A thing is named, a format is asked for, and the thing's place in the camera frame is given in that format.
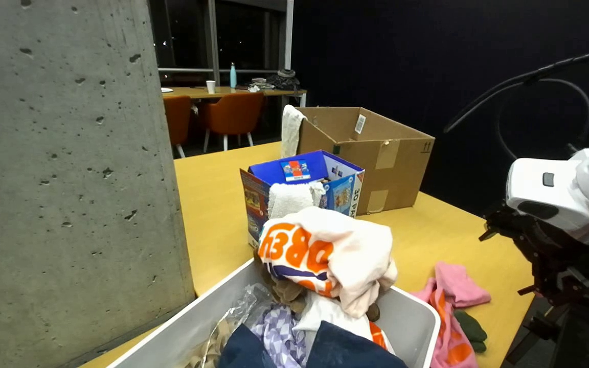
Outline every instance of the white bin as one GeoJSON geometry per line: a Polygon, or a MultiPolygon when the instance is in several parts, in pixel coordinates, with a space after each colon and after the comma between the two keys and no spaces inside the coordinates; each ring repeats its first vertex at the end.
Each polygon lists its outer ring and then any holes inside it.
{"type": "MultiPolygon", "coordinates": [[[[263,277],[249,259],[212,291],[155,328],[140,344],[115,359],[113,368],[182,368],[186,356],[206,341],[221,314],[242,299],[247,285],[255,282],[263,282],[263,277]]],[[[400,289],[382,294],[378,306],[378,325],[389,336],[394,353],[406,368],[428,368],[439,329],[437,312],[400,289]]]]}

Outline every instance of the black wall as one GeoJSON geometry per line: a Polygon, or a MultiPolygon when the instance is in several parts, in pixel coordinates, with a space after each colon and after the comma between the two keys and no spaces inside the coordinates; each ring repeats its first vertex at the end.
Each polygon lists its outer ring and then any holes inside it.
{"type": "MultiPolygon", "coordinates": [[[[486,213],[501,202],[517,152],[566,157],[585,105],[564,83],[515,90],[485,105],[449,134],[442,128],[486,87],[515,74],[589,54],[589,0],[296,0],[294,70],[311,105],[364,105],[437,136],[423,191],[486,213]]],[[[553,77],[589,94],[589,65],[553,77]]]]}

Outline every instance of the table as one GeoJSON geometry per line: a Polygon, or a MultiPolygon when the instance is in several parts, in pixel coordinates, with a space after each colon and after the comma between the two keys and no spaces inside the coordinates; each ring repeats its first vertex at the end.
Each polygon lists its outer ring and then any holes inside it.
{"type": "MultiPolygon", "coordinates": [[[[163,94],[184,94],[190,95],[192,100],[216,100],[227,94],[246,94],[246,87],[228,87],[228,85],[215,85],[215,94],[209,94],[205,85],[200,87],[186,87],[186,85],[176,85],[176,87],[165,87],[163,94]]],[[[280,95],[288,98],[294,95],[299,98],[299,107],[307,107],[307,90],[261,90],[263,95],[280,95]]]]}
{"type": "MultiPolygon", "coordinates": [[[[267,144],[174,161],[196,292],[209,291],[249,259],[244,191],[237,170],[277,155],[280,145],[267,144]]],[[[488,333],[486,351],[479,356],[479,366],[501,366],[531,300],[531,297],[517,297],[517,291],[531,282],[531,272],[515,245],[504,237],[481,244],[483,219],[423,192],[411,209],[359,219],[392,229],[392,258],[398,267],[397,287],[403,291],[420,291],[435,262],[468,267],[477,285],[493,297],[493,302],[468,309],[488,333]]],[[[85,366],[107,366],[136,341],[138,338],[85,366]]]]}

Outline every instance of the printed label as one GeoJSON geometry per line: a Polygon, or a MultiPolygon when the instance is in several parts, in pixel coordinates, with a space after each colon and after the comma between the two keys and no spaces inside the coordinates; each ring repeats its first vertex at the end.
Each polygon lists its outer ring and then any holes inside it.
{"type": "Polygon", "coordinates": [[[304,161],[291,159],[281,165],[281,172],[286,175],[286,181],[296,181],[296,180],[308,180],[311,172],[304,161]]]}
{"type": "Polygon", "coordinates": [[[257,248],[257,255],[271,273],[323,297],[335,297],[337,287],[329,275],[332,254],[333,244],[311,244],[311,233],[292,223],[271,225],[257,248]]]}
{"type": "Polygon", "coordinates": [[[364,128],[366,120],[368,119],[364,115],[357,115],[355,125],[354,125],[355,134],[361,134],[361,128],[364,128]]]}

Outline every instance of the chair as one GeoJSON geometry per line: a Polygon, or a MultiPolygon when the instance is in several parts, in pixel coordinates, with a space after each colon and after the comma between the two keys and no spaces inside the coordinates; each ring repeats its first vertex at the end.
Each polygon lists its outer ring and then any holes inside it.
{"type": "Polygon", "coordinates": [[[247,134],[253,145],[251,131],[257,127],[263,95],[255,94],[227,94],[216,102],[202,105],[199,117],[206,128],[205,152],[209,150],[210,131],[223,134],[223,150],[228,150],[228,134],[247,134]]]}
{"type": "Polygon", "coordinates": [[[184,144],[188,138],[192,100],[188,95],[163,95],[163,105],[172,150],[176,150],[179,157],[186,157],[184,144]]]}

